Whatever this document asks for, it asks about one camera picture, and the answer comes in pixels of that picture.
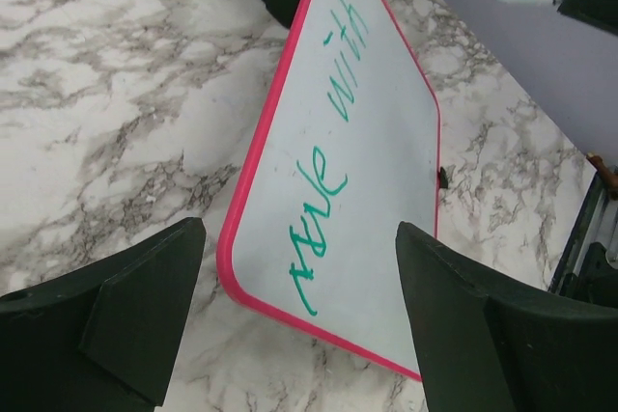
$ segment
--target marble countertop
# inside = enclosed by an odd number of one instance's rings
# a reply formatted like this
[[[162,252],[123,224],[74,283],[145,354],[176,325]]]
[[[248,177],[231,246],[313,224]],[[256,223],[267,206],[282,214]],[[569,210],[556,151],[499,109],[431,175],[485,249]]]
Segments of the marble countertop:
[[[546,287],[592,168],[442,0],[389,1],[441,106],[439,239]],[[0,31],[0,294],[200,216],[207,252],[163,411],[427,410],[421,384],[218,284],[287,36],[260,0],[0,0]]]

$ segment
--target pink whiteboard frame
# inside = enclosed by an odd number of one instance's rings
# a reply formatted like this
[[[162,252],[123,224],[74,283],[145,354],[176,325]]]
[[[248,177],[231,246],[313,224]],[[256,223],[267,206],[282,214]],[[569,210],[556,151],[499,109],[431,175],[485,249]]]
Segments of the pink whiteboard frame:
[[[298,38],[300,37],[300,33],[302,32],[302,27],[305,21],[305,17],[307,16],[307,12],[309,10],[309,5],[311,0],[300,0],[300,4],[298,5],[298,9],[295,14],[294,22],[292,24],[292,28],[290,29],[290,34],[288,39],[286,40],[285,46],[283,48],[283,53],[281,55],[281,60],[279,61],[279,65],[277,67],[277,71],[275,72],[274,78],[272,79],[272,84],[270,86],[270,90],[268,91],[267,101],[264,105],[264,110],[262,111],[262,115],[258,122],[258,126],[256,128],[255,134],[253,136],[253,140],[251,142],[251,146],[249,148],[247,157],[245,159],[244,165],[242,166],[242,170],[239,176],[239,183],[236,187],[236,191],[234,192],[234,197],[232,198],[232,202],[230,203],[230,208],[228,209],[227,216],[225,218],[225,222],[223,223],[223,229],[221,230],[221,235],[219,237],[219,242],[217,245],[216,252],[216,266],[217,272],[219,275],[219,280],[221,285],[226,290],[226,292],[230,295],[230,297],[238,302],[239,304],[246,306],[258,313],[261,313],[265,316],[274,318],[275,320],[281,321],[287,325],[290,325],[298,330],[309,333],[310,335],[324,340],[328,343],[335,344],[345,350],[351,351],[355,354],[358,354],[361,357],[369,359],[370,361],[375,362],[383,367],[391,369],[393,371],[397,371],[405,376],[414,378],[418,381],[421,381],[421,377],[418,373],[414,371],[410,371],[408,369],[404,369],[403,367],[384,359],[383,357],[377,355],[374,352],[371,352],[357,344],[351,343],[347,340],[338,337],[332,333],[323,330],[320,327],[317,327],[305,320],[302,320],[296,316],[288,314],[274,306],[261,301],[260,299],[250,295],[242,287],[236,275],[234,274],[233,262],[232,262],[232,251],[234,247],[234,240],[236,238],[236,233],[239,228],[240,217],[244,211],[244,207],[246,205],[247,198],[249,196],[249,191],[251,190],[251,185],[253,183],[253,178],[255,177],[256,171],[258,169],[258,165],[260,163],[260,158],[262,157],[262,152],[264,151],[264,145],[266,143],[268,132],[270,131],[270,125],[272,123],[272,119],[274,118],[275,111],[277,109],[277,104],[279,103],[279,97],[281,97],[281,93],[283,91],[283,86],[288,76],[288,70],[290,69],[290,64],[292,63],[292,57],[294,56],[296,45],[298,43]],[[430,90],[434,101],[435,107],[437,109],[437,153],[436,153],[436,166],[439,168],[439,155],[440,155],[440,109],[437,103],[437,98],[435,97],[434,90],[430,85],[427,76],[420,68],[418,60],[414,55],[409,43],[402,33],[401,28],[397,24],[395,20],[395,16],[391,11],[390,7],[386,0],[382,0],[384,7],[387,9],[390,14],[393,23],[397,28],[397,31],[401,35],[404,43],[409,50],[414,63],[418,66],[419,71],[423,75],[425,83],[427,84],[428,89]],[[434,225],[434,234],[437,236],[437,203],[438,203],[438,190],[439,183],[437,182],[437,173],[436,175],[436,183],[435,183],[435,225]]]

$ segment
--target gray wall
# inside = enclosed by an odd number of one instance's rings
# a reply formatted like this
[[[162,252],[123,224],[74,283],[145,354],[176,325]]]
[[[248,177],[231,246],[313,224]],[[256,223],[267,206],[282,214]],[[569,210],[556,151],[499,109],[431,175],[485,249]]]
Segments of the gray wall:
[[[445,1],[580,150],[618,164],[618,38],[552,9]]]

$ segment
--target dry erase board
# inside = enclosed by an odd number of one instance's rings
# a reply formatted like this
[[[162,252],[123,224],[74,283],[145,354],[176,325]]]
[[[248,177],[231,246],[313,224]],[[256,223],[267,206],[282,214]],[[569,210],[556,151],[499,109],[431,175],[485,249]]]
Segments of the dry erase board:
[[[395,235],[435,233],[439,111],[384,0],[301,0],[220,236],[239,303],[418,378]]]

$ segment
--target brown object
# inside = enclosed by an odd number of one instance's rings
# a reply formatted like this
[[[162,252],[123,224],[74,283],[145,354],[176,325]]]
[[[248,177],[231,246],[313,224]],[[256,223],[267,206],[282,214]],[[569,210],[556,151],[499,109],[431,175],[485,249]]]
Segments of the brown object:
[[[607,189],[609,198],[611,200],[618,200],[618,175],[605,166],[603,159],[597,154],[588,153],[586,154],[586,159],[588,159],[590,164],[597,170],[599,177]]]

